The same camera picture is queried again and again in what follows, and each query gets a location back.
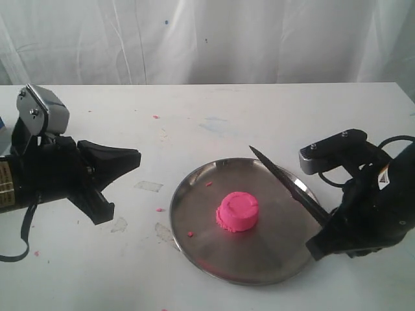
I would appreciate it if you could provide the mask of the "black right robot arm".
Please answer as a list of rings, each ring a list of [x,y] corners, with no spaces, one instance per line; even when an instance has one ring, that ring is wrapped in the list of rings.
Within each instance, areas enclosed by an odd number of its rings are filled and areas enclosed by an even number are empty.
[[[361,257],[400,243],[414,229],[414,144],[387,162],[365,165],[342,191],[327,224],[306,243],[315,260]]]

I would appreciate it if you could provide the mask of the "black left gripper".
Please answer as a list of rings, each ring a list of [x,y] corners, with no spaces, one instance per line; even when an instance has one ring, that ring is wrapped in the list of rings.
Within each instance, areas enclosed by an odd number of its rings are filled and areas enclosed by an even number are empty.
[[[109,222],[113,220],[115,204],[97,189],[85,186],[88,172],[91,169],[90,176],[97,188],[106,188],[140,163],[138,150],[87,140],[76,142],[70,136],[32,135],[22,118],[18,118],[9,156],[14,186],[14,204],[9,209],[68,199],[94,225]]]

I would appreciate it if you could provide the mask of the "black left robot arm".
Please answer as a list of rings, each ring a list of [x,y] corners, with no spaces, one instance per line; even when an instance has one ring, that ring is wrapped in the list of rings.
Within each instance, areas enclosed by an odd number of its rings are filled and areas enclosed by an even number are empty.
[[[10,154],[1,157],[1,212],[67,199],[95,225],[109,222],[115,205],[103,190],[140,162],[138,150],[51,133],[31,135],[18,120]]]

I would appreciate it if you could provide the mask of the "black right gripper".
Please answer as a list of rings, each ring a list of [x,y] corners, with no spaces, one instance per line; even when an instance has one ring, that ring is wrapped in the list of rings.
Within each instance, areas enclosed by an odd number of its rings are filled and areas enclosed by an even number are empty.
[[[344,186],[338,210],[317,218],[321,230],[306,242],[312,258],[364,256],[401,242],[414,229],[414,156],[372,157]]]

